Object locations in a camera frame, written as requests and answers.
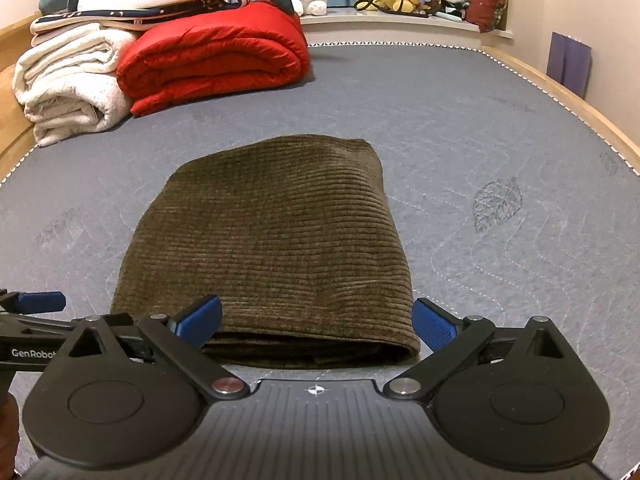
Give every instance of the brown corduroy cloth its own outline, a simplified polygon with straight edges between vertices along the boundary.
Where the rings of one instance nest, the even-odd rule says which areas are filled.
[[[277,137],[188,162],[140,220],[112,312],[175,314],[205,294],[206,352],[262,367],[415,356],[408,265],[364,140]]]

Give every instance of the hand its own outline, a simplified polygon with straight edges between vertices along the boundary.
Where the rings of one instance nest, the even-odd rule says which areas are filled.
[[[8,394],[4,406],[0,408],[0,480],[10,480],[14,476],[19,442],[18,403],[14,396]]]

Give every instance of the panda plush toy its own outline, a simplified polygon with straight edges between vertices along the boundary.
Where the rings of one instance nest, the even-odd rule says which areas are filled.
[[[448,16],[455,16],[461,20],[465,19],[466,8],[469,2],[466,0],[440,0],[442,11]]]

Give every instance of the blue gripper pad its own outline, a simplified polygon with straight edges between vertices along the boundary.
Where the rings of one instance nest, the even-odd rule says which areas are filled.
[[[46,312],[60,312],[66,307],[62,292],[21,292],[15,301],[15,309],[28,316]]]
[[[222,302],[217,296],[207,296],[174,321],[172,330],[175,335],[196,348],[202,348],[222,324]]]
[[[436,352],[458,335],[458,327],[420,300],[412,307],[411,322],[416,335]]]

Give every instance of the logo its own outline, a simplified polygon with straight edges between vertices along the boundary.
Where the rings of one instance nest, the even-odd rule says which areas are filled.
[[[327,389],[325,389],[324,386],[320,386],[320,384],[314,384],[312,387],[308,388],[307,391],[314,397],[317,397],[318,395],[324,394]]]
[[[11,355],[22,359],[53,359],[56,353],[47,352],[46,350],[18,350],[17,348],[11,348]]]

